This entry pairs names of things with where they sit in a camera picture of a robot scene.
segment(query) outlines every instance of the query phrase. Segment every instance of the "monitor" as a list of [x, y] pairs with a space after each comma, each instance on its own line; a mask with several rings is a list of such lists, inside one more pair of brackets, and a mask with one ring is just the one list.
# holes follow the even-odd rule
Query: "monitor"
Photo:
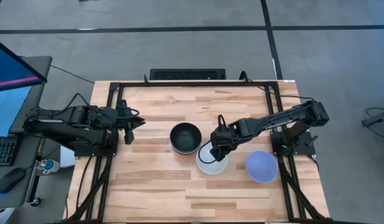
[[0, 91], [46, 82], [44, 76], [0, 43]]

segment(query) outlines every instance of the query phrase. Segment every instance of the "gray floor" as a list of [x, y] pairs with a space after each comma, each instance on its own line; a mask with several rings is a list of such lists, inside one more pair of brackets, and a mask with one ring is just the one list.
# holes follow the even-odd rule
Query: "gray floor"
[[[267, 0], [274, 26], [384, 24], [384, 1]], [[224, 26], [264, 24], [259, 1], [3, 0], [0, 29]], [[384, 223], [384, 139], [363, 129], [364, 109], [384, 107], [384, 30], [276, 31], [284, 79], [323, 102], [331, 118], [317, 160], [332, 218]], [[19, 55], [51, 55], [53, 64], [91, 80], [135, 80], [150, 68], [226, 68], [228, 78], [274, 79], [265, 31], [0, 35]], [[41, 107], [59, 109], [93, 86], [54, 68]], [[11, 223], [61, 219], [71, 170], [41, 178], [44, 203], [24, 205]]]

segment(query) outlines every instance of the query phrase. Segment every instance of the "desk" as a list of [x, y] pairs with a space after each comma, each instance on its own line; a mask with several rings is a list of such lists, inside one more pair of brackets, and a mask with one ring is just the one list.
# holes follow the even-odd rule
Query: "desk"
[[[43, 76], [47, 77], [52, 57], [24, 57], [23, 60], [31, 65], [31, 67], [35, 68]], [[28, 113], [32, 108], [38, 106], [41, 99], [42, 90], [44, 90], [44, 85], [36, 85], [31, 88], [19, 111], [19, 114], [16, 116], [9, 130], [10, 133], [23, 132], [22, 125], [26, 117], [26, 113]], [[16, 167], [27, 168], [35, 163], [39, 149], [42, 150], [40, 142], [41, 140], [39, 138], [34, 138], [27, 135], [24, 136], [23, 140], [21, 141], [21, 145], [19, 146], [19, 151], [17, 152], [13, 166], [0, 167], [0, 179], [2, 176]], [[22, 181], [20, 181], [6, 195], [0, 195], [0, 208], [19, 207], [24, 203], [27, 190], [30, 188], [32, 173], [33, 169], [27, 169], [26, 176]]]
[[[278, 84], [280, 94], [298, 95], [295, 82], [279, 81]], [[109, 85], [110, 82], [95, 82], [92, 105], [106, 106]], [[272, 151], [268, 131], [229, 153], [227, 168], [218, 175], [204, 174], [196, 165], [195, 154], [180, 155], [172, 150], [169, 142], [169, 133], [179, 122], [195, 124], [202, 132], [203, 141], [207, 141], [217, 127], [218, 114], [222, 114], [227, 123], [268, 115], [264, 91], [253, 86], [126, 87], [123, 99], [128, 106], [140, 111], [139, 116], [146, 119], [146, 124], [134, 130], [135, 140], [131, 145], [124, 143], [120, 133], [118, 152], [111, 166], [104, 222], [288, 220], [280, 176], [270, 184], [259, 184], [252, 181], [245, 170], [249, 153]], [[300, 104], [297, 98], [282, 98], [282, 102], [285, 110]], [[294, 159], [302, 191], [317, 210], [328, 217], [316, 165], [306, 156]], [[84, 157], [76, 163], [68, 194], [69, 214], [75, 211], [87, 160]], [[95, 158], [87, 169], [80, 202], [90, 190], [94, 164]], [[99, 198], [98, 192], [93, 218], [97, 215]], [[294, 216], [298, 217], [292, 192], [291, 198]]]

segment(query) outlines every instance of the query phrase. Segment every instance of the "wooden table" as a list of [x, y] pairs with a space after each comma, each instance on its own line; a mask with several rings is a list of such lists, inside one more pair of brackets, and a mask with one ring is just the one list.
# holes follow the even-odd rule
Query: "wooden table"
[[[109, 85], [109, 81], [95, 83], [92, 105], [106, 106]], [[282, 95], [298, 95], [295, 82], [279, 81], [279, 89]], [[268, 131], [229, 153], [227, 168], [218, 175], [200, 171], [195, 154], [180, 155], [172, 150], [169, 142], [171, 129], [180, 122], [195, 124], [202, 132], [203, 141], [207, 141], [217, 127], [218, 114], [222, 114], [227, 123], [268, 115], [263, 90], [228, 86], [126, 87], [123, 99], [139, 110], [139, 116], [147, 122], [134, 130], [132, 145], [126, 145], [123, 132], [120, 134], [118, 153], [111, 167], [104, 222], [288, 220], [280, 176], [270, 184], [259, 184], [252, 181], [245, 170], [249, 153], [272, 152]], [[300, 104], [297, 98], [282, 98], [282, 102], [285, 110]], [[328, 217], [316, 165], [306, 156], [294, 158], [302, 191], [317, 210]], [[75, 211], [87, 160], [81, 158], [75, 165], [68, 193], [70, 215]], [[87, 169], [80, 203], [90, 190], [94, 165], [95, 158]], [[97, 217], [99, 198], [100, 192], [96, 195], [92, 217]], [[293, 191], [291, 198], [294, 216], [298, 217]]]

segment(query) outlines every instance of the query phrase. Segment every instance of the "computer mouse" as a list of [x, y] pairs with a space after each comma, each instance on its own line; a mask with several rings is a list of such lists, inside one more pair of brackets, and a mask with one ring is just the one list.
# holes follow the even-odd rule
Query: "computer mouse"
[[24, 178], [25, 174], [24, 169], [18, 167], [3, 176], [0, 180], [0, 194], [10, 192]]

